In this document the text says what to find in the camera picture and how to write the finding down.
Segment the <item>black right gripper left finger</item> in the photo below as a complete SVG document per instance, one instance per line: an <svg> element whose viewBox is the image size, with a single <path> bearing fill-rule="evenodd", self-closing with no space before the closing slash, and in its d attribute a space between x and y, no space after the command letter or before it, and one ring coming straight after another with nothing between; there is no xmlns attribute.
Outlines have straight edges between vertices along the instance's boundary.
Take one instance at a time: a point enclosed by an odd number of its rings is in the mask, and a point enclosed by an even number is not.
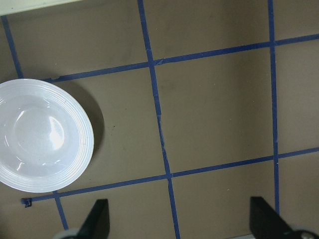
<svg viewBox="0 0 319 239"><path fill-rule="evenodd" d="M107 239L110 233L109 204L98 199L77 233L78 239Z"/></svg>

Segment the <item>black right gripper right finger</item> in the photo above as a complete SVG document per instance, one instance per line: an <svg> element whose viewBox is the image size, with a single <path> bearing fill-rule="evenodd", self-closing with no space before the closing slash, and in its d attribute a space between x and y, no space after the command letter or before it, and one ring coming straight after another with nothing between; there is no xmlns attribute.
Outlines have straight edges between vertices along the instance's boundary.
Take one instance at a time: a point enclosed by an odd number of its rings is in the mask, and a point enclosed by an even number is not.
<svg viewBox="0 0 319 239"><path fill-rule="evenodd" d="M250 198L250 231L256 239L296 239L296 233L262 197Z"/></svg>

